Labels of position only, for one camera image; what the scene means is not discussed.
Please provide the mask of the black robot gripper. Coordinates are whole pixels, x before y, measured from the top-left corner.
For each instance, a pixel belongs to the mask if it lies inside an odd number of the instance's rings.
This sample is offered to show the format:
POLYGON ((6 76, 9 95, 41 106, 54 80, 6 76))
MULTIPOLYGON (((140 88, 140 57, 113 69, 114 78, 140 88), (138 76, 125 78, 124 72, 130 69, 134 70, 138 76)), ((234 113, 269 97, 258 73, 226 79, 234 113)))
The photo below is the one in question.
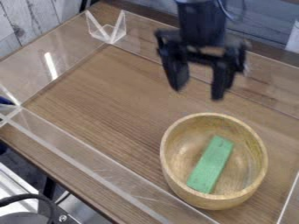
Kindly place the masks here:
POLYGON ((222 99, 230 89, 236 72, 242 72, 246 45, 242 42, 224 43, 226 19, 237 22, 245 13, 241 2, 240 14, 226 11, 226 0, 174 0, 178 29, 158 29, 154 32, 157 54, 173 91, 178 92, 189 80, 188 62, 214 64, 212 68, 210 99, 222 99))

